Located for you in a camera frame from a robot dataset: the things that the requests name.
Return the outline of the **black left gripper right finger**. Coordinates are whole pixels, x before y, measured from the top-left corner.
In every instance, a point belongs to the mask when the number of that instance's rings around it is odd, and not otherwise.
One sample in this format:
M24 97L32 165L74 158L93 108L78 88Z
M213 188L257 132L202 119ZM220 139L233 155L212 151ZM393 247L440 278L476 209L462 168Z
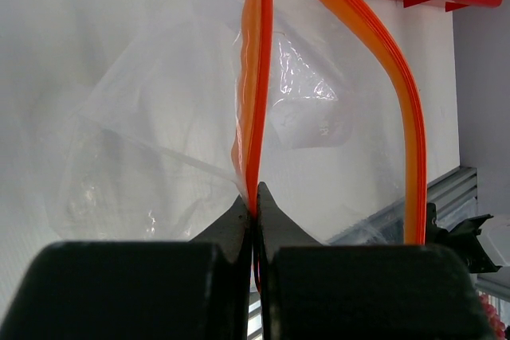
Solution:
M466 266L441 245L327 246L258 186L266 339L493 339Z

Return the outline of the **clear zip bag orange zipper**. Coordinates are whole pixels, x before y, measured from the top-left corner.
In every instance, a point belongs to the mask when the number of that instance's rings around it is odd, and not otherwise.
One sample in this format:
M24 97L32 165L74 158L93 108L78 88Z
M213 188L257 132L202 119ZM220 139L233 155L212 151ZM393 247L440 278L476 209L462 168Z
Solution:
M426 201L418 86L364 0L167 0L42 142L65 239L189 240L261 183L321 242Z

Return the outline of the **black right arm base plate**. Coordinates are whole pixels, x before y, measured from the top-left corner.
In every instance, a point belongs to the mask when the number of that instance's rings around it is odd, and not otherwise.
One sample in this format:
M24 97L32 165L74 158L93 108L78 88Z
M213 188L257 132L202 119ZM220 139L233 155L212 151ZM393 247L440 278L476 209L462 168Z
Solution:
M451 249L464 261L471 274L498 272L503 266L495 264L483 249L479 236L481 226L493 215L484 214L470 217L448 230L437 225L437 208L434 203L426 204L426 244L437 244Z

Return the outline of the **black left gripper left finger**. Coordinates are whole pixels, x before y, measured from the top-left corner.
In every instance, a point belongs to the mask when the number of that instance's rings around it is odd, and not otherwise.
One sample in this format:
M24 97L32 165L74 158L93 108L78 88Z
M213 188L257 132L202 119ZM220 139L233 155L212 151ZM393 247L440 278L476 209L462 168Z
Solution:
M252 262L241 198L189 241L61 241L32 260L4 339L244 339Z

